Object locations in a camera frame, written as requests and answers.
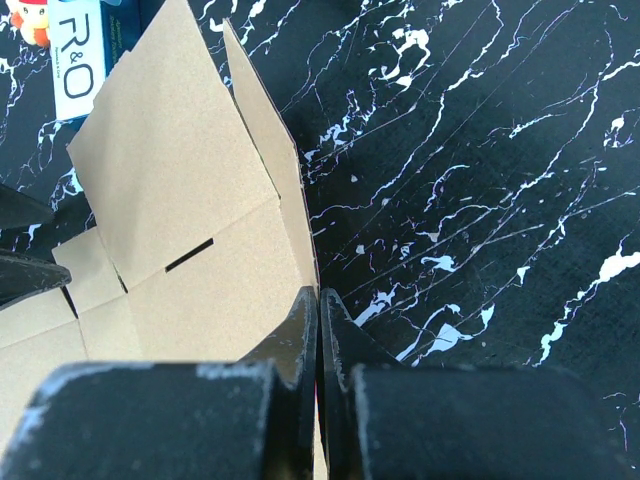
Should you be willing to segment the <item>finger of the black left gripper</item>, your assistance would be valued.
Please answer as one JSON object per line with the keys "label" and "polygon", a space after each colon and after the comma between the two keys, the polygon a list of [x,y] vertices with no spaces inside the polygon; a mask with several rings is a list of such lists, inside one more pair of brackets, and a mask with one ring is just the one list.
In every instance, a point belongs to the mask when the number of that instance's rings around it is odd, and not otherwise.
{"label": "finger of the black left gripper", "polygon": [[0,195],[2,230],[46,224],[54,219],[54,211],[48,205],[6,185],[1,185]]}
{"label": "finger of the black left gripper", "polygon": [[13,305],[71,282],[70,271],[56,263],[1,250],[1,304]]}

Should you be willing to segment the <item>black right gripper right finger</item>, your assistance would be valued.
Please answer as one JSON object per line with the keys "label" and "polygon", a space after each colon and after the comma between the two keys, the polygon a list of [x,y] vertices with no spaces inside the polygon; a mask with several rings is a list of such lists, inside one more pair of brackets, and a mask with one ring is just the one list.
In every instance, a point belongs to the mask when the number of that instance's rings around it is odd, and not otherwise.
{"label": "black right gripper right finger", "polygon": [[408,367],[319,300],[320,430],[332,479],[629,479],[594,395],[567,371]]}

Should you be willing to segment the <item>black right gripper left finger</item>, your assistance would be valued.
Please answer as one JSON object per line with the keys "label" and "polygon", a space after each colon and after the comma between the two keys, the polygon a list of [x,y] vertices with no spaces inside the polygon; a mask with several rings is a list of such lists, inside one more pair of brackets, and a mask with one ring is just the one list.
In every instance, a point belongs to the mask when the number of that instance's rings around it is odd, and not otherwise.
{"label": "black right gripper left finger", "polygon": [[5,479],[309,479],[318,304],[233,363],[82,362],[39,386],[1,460]]}

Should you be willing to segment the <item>brown cardboard box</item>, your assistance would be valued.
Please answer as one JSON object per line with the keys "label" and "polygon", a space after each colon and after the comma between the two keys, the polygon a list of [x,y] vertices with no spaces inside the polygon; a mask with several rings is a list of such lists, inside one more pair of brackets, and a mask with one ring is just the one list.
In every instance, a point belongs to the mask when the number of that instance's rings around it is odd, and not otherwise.
{"label": "brown cardboard box", "polygon": [[233,363],[318,274],[296,146],[229,22],[225,84],[185,1],[139,3],[142,33],[67,151],[93,228],[59,245],[67,285],[1,304],[7,401],[48,354]]}

